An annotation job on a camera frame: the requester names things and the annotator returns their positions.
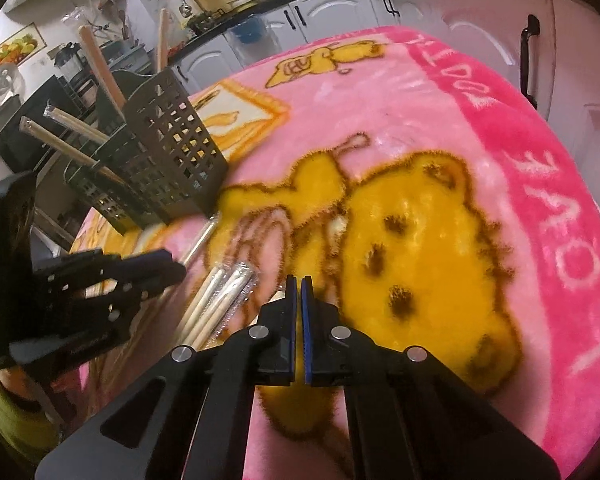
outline table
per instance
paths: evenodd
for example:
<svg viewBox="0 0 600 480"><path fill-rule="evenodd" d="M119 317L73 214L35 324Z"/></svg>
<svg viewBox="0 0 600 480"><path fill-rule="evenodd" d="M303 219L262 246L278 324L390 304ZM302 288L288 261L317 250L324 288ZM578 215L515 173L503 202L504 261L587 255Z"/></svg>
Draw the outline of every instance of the table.
<svg viewBox="0 0 600 480"><path fill-rule="evenodd" d="M376 343L425 346L573 471L600 437L600 211L515 88L435 38L382 27L191 100L230 162L222 222L177 293L143 307L131 344L91 364L90 410L169 351L216 261L247 260L259 282L229 332L287 273L309 274ZM74 250L179 257L204 221L121 236L92 210ZM346 478L346 450L339 392L258 389L245 478Z"/></svg>

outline wall picture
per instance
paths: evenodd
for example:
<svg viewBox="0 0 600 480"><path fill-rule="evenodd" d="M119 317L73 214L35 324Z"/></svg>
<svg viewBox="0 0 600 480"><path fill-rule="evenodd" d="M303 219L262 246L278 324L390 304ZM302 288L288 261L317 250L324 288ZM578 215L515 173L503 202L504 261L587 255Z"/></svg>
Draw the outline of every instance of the wall picture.
<svg viewBox="0 0 600 480"><path fill-rule="evenodd" d="M45 40L40 36L36 24L31 23L0 44L0 65L20 65L45 47Z"/></svg>

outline bear nose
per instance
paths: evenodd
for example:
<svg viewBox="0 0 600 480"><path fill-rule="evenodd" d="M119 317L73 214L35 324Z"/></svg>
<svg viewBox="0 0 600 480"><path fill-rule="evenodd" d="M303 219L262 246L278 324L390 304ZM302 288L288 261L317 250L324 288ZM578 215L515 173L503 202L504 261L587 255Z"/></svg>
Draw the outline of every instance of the bear nose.
<svg viewBox="0 0 600 480"><path fill-rule="evenodd" d="M399 320L406 320L415 312L413 294L401 286L392 286L389 294L389 308Z"/></svg>

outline bear eye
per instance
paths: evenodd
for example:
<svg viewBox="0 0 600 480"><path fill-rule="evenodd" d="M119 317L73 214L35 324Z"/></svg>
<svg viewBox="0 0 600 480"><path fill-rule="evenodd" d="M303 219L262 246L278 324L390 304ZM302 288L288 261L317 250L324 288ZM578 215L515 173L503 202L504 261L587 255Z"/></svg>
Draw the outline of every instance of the bear eye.
<svg viewBox="0 0 600 480"><path fill-rule="evenodd" d="M389 308L395 317L404 321L415 312L413 294L400 286L393 286L389 295Z"/></svg>
<svg viewBox="0 0 600 480"><path fill-rule="evenodd" d="M382 244L373 244L371 250L366 254L365 269L374 277L380 276L384 270L384 256L386 250Z"/></svg>
<svg viewBox="0 0 600 480"><path fill-rule="evenodd" d="M435 178L440 184L453 190L456 188L456 178L444 166L439 164L429 164L424 168L424 171L432 178Z"/></svg>
<svg viewBox="0 0 600 480"><path fill-rule="evenodd" d="M391 215L384 218L384 228L402 236L407 230L407 219L403 215Z"/></svg>

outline kitchen cabinet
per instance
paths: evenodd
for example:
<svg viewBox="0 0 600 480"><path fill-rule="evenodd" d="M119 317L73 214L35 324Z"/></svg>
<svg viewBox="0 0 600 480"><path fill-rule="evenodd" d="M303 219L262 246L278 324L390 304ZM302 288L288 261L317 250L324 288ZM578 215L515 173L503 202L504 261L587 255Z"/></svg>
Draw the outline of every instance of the kitchen cabinet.
<svg viewBox="0 0 600 480"><path fill-rule="evenodd" d="M390 7L391 0L371 0L378 25L398 25L398 12Z"/></svg>
<svg viewBox="0 0 600 480"><path fill-rule="evenodd" d="M574 0L553 3L555 84L548 123L600 206L600 16Z"/></svg>
<svg viewBox="0 0 600 480"><path fill-rule="evenodd" d="M296 0L289 6L309 42L378 26L371 0Z"/></svg>
<svg viewBox="0 0 600 480"><path fill-rule="evenodd" d="M173 67L190 94L242 70L242 65L224 36L216 36Z"/></svg>
<svg viewBox="0 0 600 480"><path fill-rule="evenodd" d="M278 38L282 52L306 44L300 21L289 6L272 10L265 15L269 27Z"/></svg>
<svg viewBox="0 0 600 480"><path fill-rule="evenodd" d="M530 38L529 93L548 117L554 89L555 30L551 0L388 0L398 23L437 37L493 68L520 88L520 34L535 15Z"/></svg>

